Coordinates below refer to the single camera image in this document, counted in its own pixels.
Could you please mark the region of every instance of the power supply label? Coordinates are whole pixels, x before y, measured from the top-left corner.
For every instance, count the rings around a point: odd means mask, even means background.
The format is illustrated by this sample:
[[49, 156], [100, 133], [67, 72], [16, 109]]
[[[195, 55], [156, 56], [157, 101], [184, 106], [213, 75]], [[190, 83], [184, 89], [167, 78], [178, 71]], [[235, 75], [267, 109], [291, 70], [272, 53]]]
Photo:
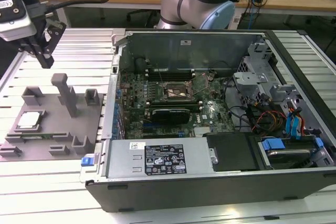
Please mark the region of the power supply label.
[[147, 175], [187, 173], [183, 145], [145, 146], [145, 173]]

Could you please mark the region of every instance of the slotted aluminum surface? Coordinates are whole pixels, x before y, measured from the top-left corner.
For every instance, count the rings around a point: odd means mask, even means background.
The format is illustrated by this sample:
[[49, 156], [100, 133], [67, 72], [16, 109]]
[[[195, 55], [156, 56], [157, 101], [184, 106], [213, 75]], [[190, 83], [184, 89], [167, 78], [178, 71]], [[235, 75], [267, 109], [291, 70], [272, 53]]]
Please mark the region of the slotted aluminum surface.
[[[24, 62], [0, 92], [0, 132], [3, 134], [0, 140], [3, 141], [19, 112], [25, 85], [41, 85], [44, 93], [57, 92], [49, 83], [54, 71], [67, 73], [76, 92], [94, 87], [107, 93], [111, 34], [112, 29], [67, 29], [55, 51], [56, 62], [52, 69], [41, 69], [35, 59], [23, 55]], [[97, 132], [98, 140], [101, 131]], [[336, 219], [335, 186], [302, 200], [110, 214], [86, 191], [79, 181], [79, 172], [80, 160], [0, 163], [0, 223], [275, 224], [334, 223]], [[265, 220], [264, 216], [277, 216], [280, 220]]]
[[[296, 31], [275, 31], [293, 60], [336, 116], [336, 67], [315, 43]], [[292, 83], [286, 70], [278, 66], [287, 83]]]

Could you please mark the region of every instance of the motherboard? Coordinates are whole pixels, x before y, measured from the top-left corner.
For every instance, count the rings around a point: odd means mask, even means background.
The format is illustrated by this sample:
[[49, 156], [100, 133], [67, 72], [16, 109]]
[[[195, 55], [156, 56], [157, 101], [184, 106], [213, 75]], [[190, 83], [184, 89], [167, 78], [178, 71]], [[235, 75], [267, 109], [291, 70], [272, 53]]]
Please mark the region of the motherboard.
[[234, 130], [222, 97], [224, 78], [212, 72], [121, 72], [118, 86], [126, 139], [202, 137]]

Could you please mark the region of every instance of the table leg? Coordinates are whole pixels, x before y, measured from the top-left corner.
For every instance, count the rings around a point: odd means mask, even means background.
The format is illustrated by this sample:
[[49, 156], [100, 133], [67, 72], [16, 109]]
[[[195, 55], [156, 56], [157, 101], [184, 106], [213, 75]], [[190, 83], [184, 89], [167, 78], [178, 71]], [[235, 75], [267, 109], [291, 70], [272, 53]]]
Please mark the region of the table leg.
[[283, 23], [285, 25], [288, 25], [288, 23], [290, 22], [290, 20], [292, 19], [293, 15], [287, 15], [285, 20], [283, 21]]
[[99, 8], [99, 16], [100, 16], [100, 19], [106, 18], [104, 8]]
[[228, 30], [237, 30], [238, 25], [240, 23], [241, 15], [243, 14], [244, 9], [243, 8], [236, 8], [235, 13], [233, 15], [233, 18], [230, 21], [230, 24], [228, 26]]
[[57, 12], [57, 16], [58, 16], [59, 21], [65, 23], [68, 28], [71, 27], [70, 20], [69, 20], [67, 14], [65, 13], [64, 8], [57, 9], [56, 12]]

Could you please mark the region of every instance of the floor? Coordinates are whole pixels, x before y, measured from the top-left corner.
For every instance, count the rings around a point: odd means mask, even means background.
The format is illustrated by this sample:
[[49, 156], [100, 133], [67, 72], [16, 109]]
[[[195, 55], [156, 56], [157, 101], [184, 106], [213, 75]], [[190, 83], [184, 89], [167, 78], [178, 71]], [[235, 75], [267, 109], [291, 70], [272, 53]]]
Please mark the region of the floor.
[[[105, 9], [106, 18], [100, 18], [100, 12], [97, 8], [87, 8], [83, 12], [82, 8], [67, 8], [67, 14], [70, 18], [72, 27], [75, 28], [94, 28], [94, 27], [126, 27], [142, 28], [145, 26], [149, 12], [140, 13], [131, 16], [131, 20], [126, 20], [130, 9]], [[148, 27], [153, 27], [160, 16], [153, 17]], [[315, 43], [325, 50], [329, 42], [336, 36], [336, 24], [331, 24], [332, 17], [307, 17], [293, 16], [289, 24], [283, 23], [285, 15], [260, 14], [253, 22], [252, 29], [272, 29], [272, 30], [305, 30]], [[240, 23], [238, 29], [247, 29], [249, 17], [246, 17]], [[15, 56], [15, 52], [10, 49], [6, 43], [0, 40], [0, 48], [5, 48], [6, 57], [0, 58], [0, 78], [9, 66]], [[336, 41], [329, 47], [327, 55], [336, 62]]]

